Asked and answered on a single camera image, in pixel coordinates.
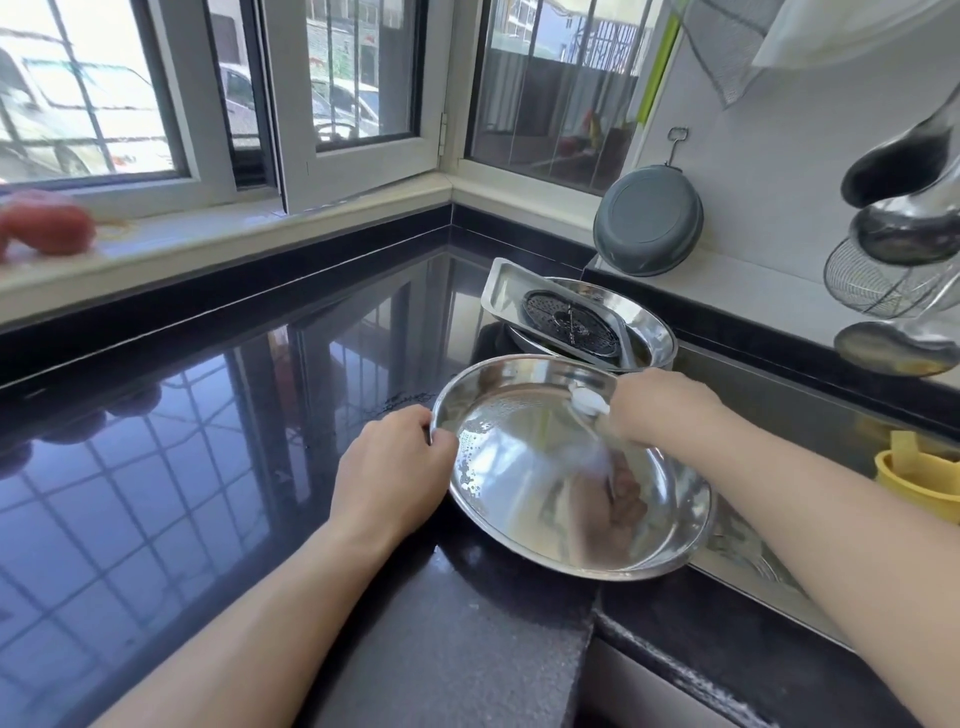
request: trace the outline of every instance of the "white cloth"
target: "white cloth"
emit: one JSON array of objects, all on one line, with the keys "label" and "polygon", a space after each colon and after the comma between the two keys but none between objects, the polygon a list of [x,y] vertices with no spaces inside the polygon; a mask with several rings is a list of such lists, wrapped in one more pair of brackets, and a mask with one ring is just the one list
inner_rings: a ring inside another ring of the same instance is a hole
[{"label": "white cloth", "polygon": [[760,68],[845,61],[912,31],[957,0],[785,0],[753,60]]}]

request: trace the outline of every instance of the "gray bowl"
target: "gray bowl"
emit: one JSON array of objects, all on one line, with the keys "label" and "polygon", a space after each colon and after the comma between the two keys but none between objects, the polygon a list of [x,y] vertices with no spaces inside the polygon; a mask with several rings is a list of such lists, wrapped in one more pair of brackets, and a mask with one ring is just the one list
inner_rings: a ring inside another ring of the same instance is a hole
[{"label": "gray bowl", "polygon": [[[626,323],[627,331],[634,344],[637,363],[644,362],[644,359],[648,359],[648,361],[637,370],[620,369],[611,366],[607,370],[608,372],[619,375],[648,367],[656,367],[657,369],[671,369],[673,367],[673,360],[677,357],[677,338],[673,335],[673,331],[670,330],[667,324],[639,303],[631,301],[618,293],[613,293],[613,291],[603,286],[594,285],[593,283],[587,283],[582,280],[553,277],[548,277],[547,279],[619,314],[620,318]],[[507,327],[507,330],[511,338],[516,342],[516,345],[519,346],[523,352],[552,353],[556,356],[566,356],[566,354],[554,352],[542,342],[523,331],[518,331],[512,327]]]},{"label": "gray bowl", "polygon": [[704,228],[704,206],[676,167],[653,164],[621,177],[593,219],[601,257],[631,276],[658,276],[690,255]]},{"label": "gray bowl", "polygon": [[[513,354],[450,381],[431,432],[443,427],[460,438],[453,499],[500,544],[548,569],[632,581],[679,568],[707,542],[717,497],[659,449],[617,443],[623,455],[611,458],[607,441],[570,411],[571,384],[609,400],[616,377],[556,356]],[[616,476],[615,487],[604,473]]]}]

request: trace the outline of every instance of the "hanging hook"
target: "hanging hook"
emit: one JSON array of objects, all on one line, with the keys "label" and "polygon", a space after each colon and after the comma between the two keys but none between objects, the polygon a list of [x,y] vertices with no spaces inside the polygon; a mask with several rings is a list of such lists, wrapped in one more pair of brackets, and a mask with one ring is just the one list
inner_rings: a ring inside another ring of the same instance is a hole
[{"label": "hanging hook", "polygon": [[673,146],[670,147],[670,159],[666,161],[666,166],[673,166],[673,155],[677,151],[677,144],[678,142],[686,141],[688,136],[690,136],[690,129],[687,127],[673,127],[673,129],[666,133],[666,138],[673,142]]}]

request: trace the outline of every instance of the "yellow container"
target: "yellow container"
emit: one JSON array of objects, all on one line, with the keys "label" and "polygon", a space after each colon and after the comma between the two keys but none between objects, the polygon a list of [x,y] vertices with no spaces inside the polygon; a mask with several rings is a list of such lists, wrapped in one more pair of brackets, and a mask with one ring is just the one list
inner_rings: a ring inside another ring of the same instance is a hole
[{"label": "yellow container", "polygon": [[960,464],[920,452],[917,433],[890,433],[891,448],[877,454],[876,482],[944,521],[960,523]]}]

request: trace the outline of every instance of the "stainless steel bowl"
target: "stainless steel bowl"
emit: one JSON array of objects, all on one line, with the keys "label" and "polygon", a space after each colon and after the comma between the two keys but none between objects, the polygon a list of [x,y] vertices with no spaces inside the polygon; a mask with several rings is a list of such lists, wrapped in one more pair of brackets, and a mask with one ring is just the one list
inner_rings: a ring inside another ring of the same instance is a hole
[{"label": "stainless steel bowl", "polygon": [[629,581],[682,566],[712,530],[709,484],[658,449],[609,447],[571,412],[571,384],[610,400],[616,377],[555,355],[514,354],[447,384],[432,428],[460,439],[454,500],[498,542],[549,569]]},{"label": "stainless steel bowl", "polygon": [[[627,324],[627,330],[634,344],[634,353],[637,362],[649,362],[644,363],[640,369],[646,367],[671,369],[673,367],[673,360],[677,356],[677,338],[673,335],[673,331],[670,330],[667,324],[639,303],[631,301],[618,293],[613,293],[613,291],[603,286],[587,283],[583,280],[552,277],[548,278],[548,280],[552,280],[564,288],[568,288],[574,293],[618,313]],[[523,331],[517,331],[515,328],[509,326],[507,326],[507,330],[516,342],[516,345],[524,352],[550,353],[555,356],[566,356],[566,354],[560,354],[547,348],[543,343],[528,336]],[[610,367],[607,371],[612,374],[626,374],[634,370]]]}]

